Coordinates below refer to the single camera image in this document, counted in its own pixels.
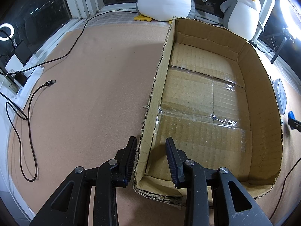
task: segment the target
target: cardboard box wall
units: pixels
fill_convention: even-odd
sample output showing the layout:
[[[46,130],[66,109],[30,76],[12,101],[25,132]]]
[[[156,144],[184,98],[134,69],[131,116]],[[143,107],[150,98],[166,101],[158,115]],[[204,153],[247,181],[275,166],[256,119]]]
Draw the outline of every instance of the cardboard box wall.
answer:
[[[171,182],[167,137],[202,166],[229,168],[254,198],[272,188],[282,159],[280,114],[270,79],[243,38],[184,18],[174,19],[169,28],[133,187],[145,197],[185,205],[186,189]]]

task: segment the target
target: charging cable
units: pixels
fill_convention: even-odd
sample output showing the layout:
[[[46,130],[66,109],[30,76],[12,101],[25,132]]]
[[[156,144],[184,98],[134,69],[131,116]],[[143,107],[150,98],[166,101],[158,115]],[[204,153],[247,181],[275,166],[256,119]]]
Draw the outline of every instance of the charging cable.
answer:
[[[32,67],[30,67],[30,68],[28,68],[28,69],[21,70],[21,71],[18,71],[18,72],[19,72],[19,73],[22,73],[22,72],[31,70],[31,69],[33,69],[33,68],[35,68],[35,67],[38,67],[38,66],[41,66],[41,65],[44,65],[44,64],[47,64],[47,63],[51,63],[51,62],[54,62],[54,61],[57,61],[57,60],[60,60],[60,59],[63,59],[63,58],[65,58],[65,57],[67,57],[67,56],[70,54],[70,52],[72,51],[72,49],[74,48],[74,46],[75,46],[75,44],[77,43],[77,41],[79,40],[79,38],[82,36],[82,34],[83,34],[83,32],[84,32],[84,30],[85,30],[85,28],[86,28],[88,22],[89,22],[91,19],[94,19],[94,18],[96,18],[96,17],[98,17],[98,16],[104,15],[104,14],[106,14],[106,13],[111,13],[111,12],[137,13],[137,12],[134,12],[134,11],[126,11],[126,10],[112,10],[112,11],[108,11],[108,12],[105,12],[105,13],[97,14],[97,15],[91,17],[90,19],[88,19],[88,20],[86,21],[86,23],[85,23],[85,25],[84,25],[84,28],[82,29],[82,32],[81,32],[80,35],[77,37],[77,39],[75,40],[74,44],[72,45],[72,47],[71,47],[70,50],[68,51],[68,53],[66,53],[66,54],[63,55],[62,57],[59,57],[59,58],[56,58],[56,59],[52,59],[52,60],[49,60],[49,61],[45,61],[45,62],[43,62],[43,63],[37,64],[37,65],[32,66]],[[16,74],[16,73],[15,73],[15,72],[13,72],[13,73],[2,73],[2,72],[0,72],[0,75],[3,75],[3,76],[9,76],[9,75],[14,75],[14,74]]]
[[[269,52],[262,51],[262,50],[258,47],[258,45],[257,45],[254,41],[252,41],[252,40],[248,40],[248,43],[250,43],[253,47],[257,48],[260,52],[263,52],[263,53],[266,53],[266,54],[275,52],[274,42],[271,43],[271,44],[273,44],[274,49],[271,49]]]
[[[47,87],[47,86],[50,86],[52,84],[54,84],[56,82],[56,80],[51,80],[51,81],[48,81],[46,82],[45,84],[43,84],[42,86],[39,86],[35,91],[34,93],[31,95],[31,98],[30,98],[30,101],[29,101],[29,104],[28,104],[28,111],[27,111],[27,115],[13,102],[11,101],[7,96],[5,96],[3,93],[0,92],[0,95],[2,97],[4,97],[6,100],[8,100],[8,102],[6,102],[5,104],[5,109],[6,109],[6,114],[7,114],[7,117],[9,119],[9,122],[11,123],[11,126],[13,127],[17,137],[18,137],[18,140],[19,140],[19,145],[20,145],[20,168],[21,168],[21,172],[22,172],[22,175],[23,177],[28,181],[28,182],[33,182],[36,180],[37,176],[38,176],[38,165],[37,165],[37,159],[36,159],[36,155],[35,155],[35,152],[34,152],[34,149],[33,149],[33,141],[32,141],[32,138],[31,138],[31,130],[30,130],[30,116],[29,116],[29,111],[30,111],[30,106],[31,106],[31,102],[33,100],[33,97],[34,95],[36,94],[36,92],[38,90],[40,90],[41,88],[43,87]],[[32,151],[32,154],[33,154],[33,159],[34,159],[34,163],[35,163],[35,176],[32,178],[32,179],[29,179],[25,176],[24,172],[23,172],[23,168],[22,168],[22,160],[21,160],[21,155],[22,155],[22,144],[21,144],[21,139],[20,139],[20,136],[18,134],[18,131],[16,130],[10,116],[9,116],[9,113],[8,113],[8,105],[13,109],[13,111],[24,121],[27,121],[28,123],[28,134],[29,134],[29,142],[30,142],[30,147],[31,147],[31,151]]]
[[[4,30],[0,30],[0,32],[4,33],[4,34],[10,39],[13,48],[14,48],[15,46],[17,46],[17,43],[16,43],[13,39],[11,39],[10,36],[9,36]]]
[[[290,128],[292,130],[296,129],[298,130],[299,132],[301,132],[301,129],[300,129],[300,121],[297,121],[295,119],[295,115],[293,113],[293,111],[290,111],[288,112],[288,121],[287,121],[288,125],[290,126]],[[294,166],[292,167],[292,169],[288,172],[288,174],[286,175],[285,179],[284,179],[284,182],[283,182],[283,185],[282,185],[282,190],[281,190],[281,194],[280,194],[280,197],[279,197],[279,200],[278,200],[278,203],[272,213],[272,215],[270,216],[270,219],[274,216],[278,206],[279,206],[279,203],[281,201],[281,198],[282,198],[282,195],[283,195],[283,191],[284,191],[284,186],[285,186],[285,182],[286,182],[286,179],[288,178],[288,176],[290,175],[290,173],[294,170],[294,168],[297,166],[297,164],[301,161],[301,158],[298,159],[298,161],[294,164]]]

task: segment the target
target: yellow penguin feet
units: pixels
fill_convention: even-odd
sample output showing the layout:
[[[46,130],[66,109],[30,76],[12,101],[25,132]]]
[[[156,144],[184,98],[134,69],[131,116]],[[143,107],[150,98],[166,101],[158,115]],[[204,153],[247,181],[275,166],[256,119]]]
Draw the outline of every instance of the yellow penguin feet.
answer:
[[[134,20],[140,20],[140,21],[147,21],[147,22],[151,22],[152,18],[143,16],[143,15],[138,15],[134,18]]]

